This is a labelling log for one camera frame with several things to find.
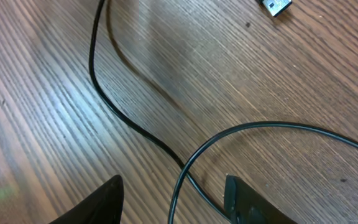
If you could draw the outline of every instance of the wooden table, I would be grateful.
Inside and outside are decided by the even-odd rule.
[[[125,182],[123,223],[167,220],[180,169],[90,82],[97,5],[0,0],[0,223],[48,223],[115,174]],[[120,109],[184,161],[250,121],[358,140],[358,0],[294,0],[276,19],[253,0],[109,1],[95,61]],[[313,133],[235,134],[191,172],[221,203],[233,174],[300,223],[358,222],[358,151]],[[175,220],[224,222],[188,181]]]

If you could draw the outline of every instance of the black wire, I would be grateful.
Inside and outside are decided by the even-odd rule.
[[[225,136],[228,136],[230,134],[236,133],[238,131],[246,130],[246,129],[252,129],[252,128],[266,128],[266,127],[282,127],[282,128],[295,128],[295,129],[302,129],[306,131],[312,131],[315,133],[319,133],[325,136],[328,136],[330,138],[336,139],[338,141],[344,142],[350,146],[353,146],[358,149],[358,142],[350,139],[348,137],[345,137],[341,134],[329,131],[327,129],[315,127],[312,125],[307,124],[300,124],[300,123],[291,123],[291,122],[284,122],[284,121],[259,121],[259,122],[253,122],[253,123],[246,123],[246,124],[240,124],[238,126],[226,129],[217,135],[213,136],[209,140],[207,140],[203,145],[201,145],[197,151],[189,158],[187,161],[185,168],[182,169],[180,172],[179,178],[177,180],[177,184],[175,185],[175,189],[173,190],[172,200],[171,200],[171,206],[169,208],[169,216],[168,216],[168,224],[173,223],[173,216],[175,214],[175,208],[178,203],[178,196],[179,191],[182,186],[183,180],[185,178],[186,173],[189,171],[191,165],[193,165],[194,161],[205,151],[207,148],[209,148],[211,145],[213,145],[218,140],[222,139]]]
[[[179,167],[182,169],[184,168],[184,163],[180,160],[178,155],[175,154],[175,152],[169,148],[163,141],[159,140],[157,137],[155,137],[153,134],[149,133],[139,125],[137,125],[135,122],[133,122],[131,119],[129,119],[124,113],[122,113],[115,105],[114,103],[109,99],[109,97],[104,93],[103,89],[100,87],[98,79],[96,78],[95,72],[94,72],[94,50],[96,46],[96,36],[98,34],[98,26],[99,26],[99,20],[101,16],[101,11],[103,8],[104,0],[100,0],[98,9],[96,11],[96,15],[94,18],[93,23],[93,30],[92,30],[92,38],[91,38],[91,47],[89,50],[89,74],[91,76],[92,84],[94,85],[96,91],[100,95],[100,97],[103,99],[103,101],[109,106],[109,109],[124,123],[126,123],[129,127],[131,127],[133,130],[137,131],[139,134],[143,135],[148,140],[152,141],[154,144],[156,144],[158,147],[160,147],[162,150],[164,150],[172,159],[179,165]],[[220,215],[222,215],[225,219],[229,220],[229,216],[227,215],[226,211],[218,205],[210,196],[207,195],[207,193],[201,188],[200,185],[196,182],[196,180],[191,176],[191,174],[187,174],[187,178],[189,179],[190,183],[193,185],[193,187],[197,190],[197,192],[202,196],[204,200],[208,202],[210,206],[212,206],[215,211],[217,211]]]
[[[195,162],[195,160],[205,151],[207,148],[209,148],[212,144],[217,142],[218,140],[222,139],[223,137],[236,133],[238,131],[242,131],[245,129],[252,129],[252,128],[266,128],[266,127],[282,127],[282,128],[293,128],[293,129],[302,129],[306,131],[312,131],[315,133],[320,133],[322,135],[331,137],[333,139],[336,139],[338,141],[344,142],[350,146],[353,146],[358,149],[358,142],[355,140],[352,140],[348,137],[345,137],[341,134],[329,131],[327,129],[307,125],[307,124],[300,124],[300,123],[291,123],[291,122],[284,122],[284,121],[259,121],[259,122],[253,122],[253,123],[246,123],[246,124],[240,124],[238,126],[226,129],[217,135],[210,138],[208,141],[206,141],[201,147],[197,149],[197,151],[189,158],[187,163],[184,165],[184,163],[180,160],[178,155],[175,154],[175,152],[169,148],[163,141],[159,140],[157,137],[155,137],[153,134],[149,133],[145,129],[141,128],[139,125],[137,125],[135,122],[133,122],[131,119],[129,119],[124,113],[122,113],[115,105],[114,103],[108,98],[108,96],[104,93],[103,89],[100,87],[100,84],[98,82],[98,79],[96,78],[95,72],[94,72],[94,51],[96,46],[96,36],[98,33],[98,25],[99,20],[101,16],[101,11],[103,8],[105,0],[100,0],[98,9],[96,11],[96,15],[94,18],[94,24],[93,24],[93,30],[92,30],[92,38],[91,38],[91,46],[89,50],[89,74],[92,80],[92,84],[94,85],[96,91],[100,95],[100,97],[103,99],[103,101],[109,106],[109,109],[124,123],[126,123],[129,127],[137,131],[139,134],[143,135],[148,140],[152,141],[154,144],[156,144],[158,147],[160,147],[162,150],[164,150],[172,159],[179,165],[179,167],[182,169],[180,172],[179,178],[177,180],[177,183],[175,185],[171,205],[169,209],[169,215],[168,215],[168,224],[173,223],[173,217],[175,214],[175,208],[178,202],[178,196],[180,188],[183,184],[183,181],[185,177],[187,176],[190,183],[193,185],[193,187],[197,190],[197,192],[209,203],[210,206],[212,206],[215,211],[217,211],[219,214],[221,214],[225,219],[230,221],[230,218],[226,211],[220,207],[213,199],[211,199],[206,192],[198,185],[198,183],[193,179],[190,173],[188,173],[191,165]]]

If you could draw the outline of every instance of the black plastic object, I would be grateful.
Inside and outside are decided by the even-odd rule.
[[[119,224],[123,203],[124,184],[115,175],[50,224]]]
[[[232,224],[296,223],[239,177],[228,175],[224,209]]]

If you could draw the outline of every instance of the usb plug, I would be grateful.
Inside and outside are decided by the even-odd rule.
[[[257,0],[257,2],[263,3],[271,15],[276,17],[290,6],[292,0]]]

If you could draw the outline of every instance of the wooden desk surface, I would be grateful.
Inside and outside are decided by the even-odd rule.
[[[115,174],[123,223],[165,223],[177,165],[120,122],[88,76],[97,0],[0,0],[0,223],[47,223]],[[185,161],[210,136],[301,121],[358,140],[358,0],[117,0],[96,72],[114,102]],[[116,41],[126,65],[112,43]],[[358,222],[358,151],[304,131],[223,139],[192,168],[223,202],[227,173],[294,220]],[[186,181],[175,220],[223,223]]]

